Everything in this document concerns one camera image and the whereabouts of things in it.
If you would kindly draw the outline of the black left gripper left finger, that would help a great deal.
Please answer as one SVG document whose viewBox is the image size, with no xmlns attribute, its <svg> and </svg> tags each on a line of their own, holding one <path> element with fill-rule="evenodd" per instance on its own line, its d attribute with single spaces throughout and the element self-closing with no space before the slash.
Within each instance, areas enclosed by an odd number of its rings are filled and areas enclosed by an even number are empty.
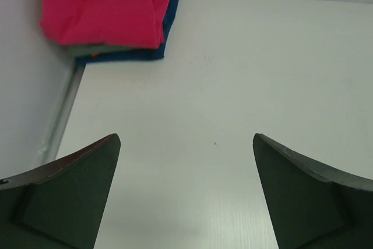
<svg viewBox="0 0 373 249">
<path fill-rule="evenodd" d="M 1 180 L 1 248 L 93 248 L 121 141 L 91 145 Z"/>
</svg>

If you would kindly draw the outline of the crimson pink t shirt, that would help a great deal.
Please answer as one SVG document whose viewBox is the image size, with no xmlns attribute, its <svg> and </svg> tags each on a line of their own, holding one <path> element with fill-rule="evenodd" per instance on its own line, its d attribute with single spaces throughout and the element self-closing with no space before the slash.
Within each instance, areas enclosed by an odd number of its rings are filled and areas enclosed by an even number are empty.
<svg viewBox="0 0 373 249">
<path fill-rule="evenodd" d="M 42 0 L 40 26 L 60 45 L 157 48 L 163 39 L 153 0 Z"/>
</svg>

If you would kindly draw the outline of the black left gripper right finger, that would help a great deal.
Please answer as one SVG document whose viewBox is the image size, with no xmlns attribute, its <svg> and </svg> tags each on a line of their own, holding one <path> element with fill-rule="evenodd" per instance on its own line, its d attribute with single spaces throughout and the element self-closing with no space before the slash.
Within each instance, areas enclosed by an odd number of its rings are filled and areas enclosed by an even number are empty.
<svg viewBox="0 0 373 249">
<path fill-rule="evenodd" d="M 264 134 L 253 150 L 279 248 L 372 248 L 372 180 Z"/>
</svg>

